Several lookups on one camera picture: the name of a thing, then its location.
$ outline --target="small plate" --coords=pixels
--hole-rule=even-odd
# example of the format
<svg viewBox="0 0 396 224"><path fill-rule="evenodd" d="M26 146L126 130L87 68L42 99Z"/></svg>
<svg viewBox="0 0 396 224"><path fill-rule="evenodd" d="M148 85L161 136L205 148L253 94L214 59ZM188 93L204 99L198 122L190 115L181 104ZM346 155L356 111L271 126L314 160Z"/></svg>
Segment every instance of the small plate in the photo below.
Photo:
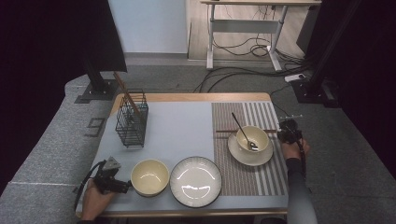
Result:
<svg viewBox="0 0 396 224"><path fill-rule="evenodd" d="M271 160L274 154L274 146L271 140L265 150L260 152L250 152L242 149L238 145L236 136L233 134L230 134L228 138L228 149L236 160L249 166L263 165Z"/></svg>
<svg viewBox="0 0 396 224"><path fill-rule="evenodd" d="M188 207L203 207L218 198L221 173L213 161L203 157L189 157L173 169L170 186L180 203Z"/></svg>

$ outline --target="metal spoon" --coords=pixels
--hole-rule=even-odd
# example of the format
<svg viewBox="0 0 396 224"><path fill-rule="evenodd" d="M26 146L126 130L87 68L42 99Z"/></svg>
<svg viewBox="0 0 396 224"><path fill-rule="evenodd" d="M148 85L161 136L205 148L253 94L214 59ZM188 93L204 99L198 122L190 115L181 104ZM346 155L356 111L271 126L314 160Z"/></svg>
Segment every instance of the metal spoon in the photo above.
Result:
<svg viewBox="0 0 396 224"><path fill-rule="evenodd" d="M238 124L239 128L241 129L242 134L243 134L243 135L246 137L246 139L247 139L247 147L248 147L248 149L250 149L251 151L258 151L259 148L256 146L256 144L255 144L254 142L248 140L248 137L247 137L247 135L245 134L244 130L242 129L242 126L239 124L238 119L236 119L235 114L234 114L234 113L231 113L231 114L233 115L233 119L235 119L236 123Z"/></svg>

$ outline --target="white plate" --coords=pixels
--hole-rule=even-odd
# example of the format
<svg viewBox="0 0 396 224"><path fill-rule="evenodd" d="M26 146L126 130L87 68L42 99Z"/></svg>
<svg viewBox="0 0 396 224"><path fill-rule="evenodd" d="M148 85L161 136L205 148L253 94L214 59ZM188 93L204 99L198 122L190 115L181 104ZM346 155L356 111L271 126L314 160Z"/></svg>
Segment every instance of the white plate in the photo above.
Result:
<svg viewBox="0 0 396 224"><path fill-rule="evenodd" d="M213 161L203 157L189 157L173 169L170 186L180 203L188 207L203 207L218 198L221 173Z"/></svg>
<svg viewBox="0 0 396 224"><path fill-rule="evenodd" d="M233 134L230 134L228 138L228 149L234 158L249 166L263 165L271 160L271 157L274 154L274 146L271 140L265 150L260 152L249 152L238 145L236 136Z"/></svg>

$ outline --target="plate rim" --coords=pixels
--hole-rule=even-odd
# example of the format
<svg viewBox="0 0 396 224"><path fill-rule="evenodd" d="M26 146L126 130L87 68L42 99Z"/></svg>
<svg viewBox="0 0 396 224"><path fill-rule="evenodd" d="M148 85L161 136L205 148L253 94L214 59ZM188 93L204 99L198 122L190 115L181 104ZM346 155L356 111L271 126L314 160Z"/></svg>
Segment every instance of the plate rim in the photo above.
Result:
<svg viewBox="0 0 396 224"><path fill-rule="evenodd" d="M220 190L219 190L219 193L216 195L216 197L215 197L210 203L207 203L207 204L204 204L204 205L201 205L201 206L190 206L190 205L187 205L187 204L181 202L181 201L175 196L174 192L172 191L172 181L171 181L171 180L172 180L172 176L173 176L173 173L174 173L176 167L177 167L178 165L180 165L183 161L190 160L190 159L192 159L192 158L201 158L201 159L205 159L205 160L207 160L207 161L210 161L213 165L215 165L215 167L218 169L219 174L220 174ZM175 165L175 167L172 169L172 172L171 172L171 174L170 174L170 176L169 176L169 188L170 188L170 190L171 190L171 192L172 192L172 195L174 196L174 198L176 199L176 201L178 201L179 203L181 203L181 204L183 204L183 205L185 205L185 206L187 206L187 207L190 207L190 208L201 208L201 207L205 207L205 206L208 206L208 205L212 204L212 203L220 196L220 193L221 193L221 191L222 191L222 179L223 179L223 176L222 176L222 173L221 173L219 167L218 167L212 160L210 160L210 159L208 159L208 158L206 158L206 157L203 157L203 156L190 156L190 157L187 157L187 158L185 158L185 159L179 161L179 162Z"/></svg>
<svg viewBox="0 0 396 224"><path fill-rule="evenodd" d="M271 160L271 158L274 156L274 143L271 141L271 139L269 139L269 141L270 141L271 144L269 144L268 146L270 146L270 149L271 149L271 156L268 158L267 161L265 161L265 162L263 162L263 163L261 163L261 164L254 164L254 165L253 165L253 164L248 164L248 163L242 162L242 161L240 161L240 159L236 158L236 156L232 153L232 150L230 149L230 141L232 141L232 140L231 140L232 136L235 138L235 142L236 142L236 136L233 135L233 134L231 133L231 134L228 136L228 139L227 139L227 148L228 148L229 152L231 153L231 155L233 156L233 158L236 159L237 161L241 162L241 163L244 164L244 165L248 165L248 166L261 166L261 165L264 165L265 163L267 163L269 160Z"/></svg>

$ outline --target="white wall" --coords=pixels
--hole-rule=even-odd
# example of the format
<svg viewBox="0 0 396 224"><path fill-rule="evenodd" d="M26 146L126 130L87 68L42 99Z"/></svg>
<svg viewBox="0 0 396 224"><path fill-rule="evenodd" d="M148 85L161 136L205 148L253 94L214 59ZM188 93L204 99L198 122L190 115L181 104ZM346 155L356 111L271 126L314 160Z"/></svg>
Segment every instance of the white wall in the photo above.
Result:
<svg viewBox="0 0 396 224"><path fill-rule="evenodd" d="M109 0L124 52L187 53L186 0Z"/></svg>

